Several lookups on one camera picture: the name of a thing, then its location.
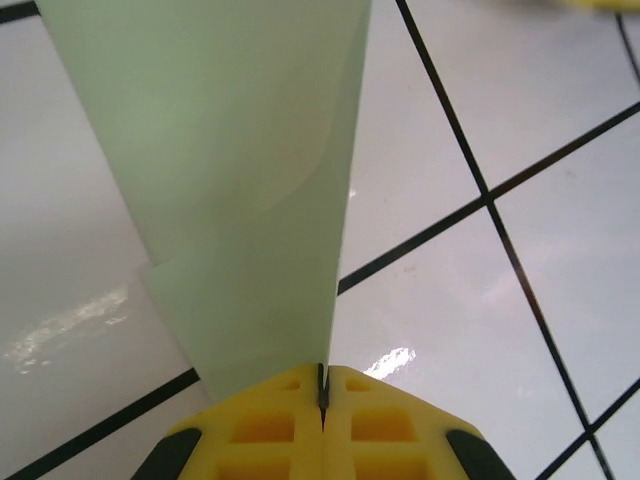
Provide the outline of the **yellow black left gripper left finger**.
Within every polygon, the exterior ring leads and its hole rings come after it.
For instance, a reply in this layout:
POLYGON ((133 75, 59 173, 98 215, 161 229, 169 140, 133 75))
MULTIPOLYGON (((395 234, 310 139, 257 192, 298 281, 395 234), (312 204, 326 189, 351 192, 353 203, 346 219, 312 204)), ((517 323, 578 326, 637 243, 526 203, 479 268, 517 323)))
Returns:
POLYGON ((288 370, 173 426, 146 479, 320 479, 318 367, 288 370))

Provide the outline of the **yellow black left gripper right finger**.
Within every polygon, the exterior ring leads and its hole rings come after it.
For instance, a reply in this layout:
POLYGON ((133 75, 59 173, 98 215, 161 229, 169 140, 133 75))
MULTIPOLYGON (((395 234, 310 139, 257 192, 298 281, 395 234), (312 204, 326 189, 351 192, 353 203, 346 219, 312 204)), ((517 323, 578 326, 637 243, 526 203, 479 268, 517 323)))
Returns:
POLYGON ((355 369, 331 366, 326 479, 512 479, 470 423, 355 369))

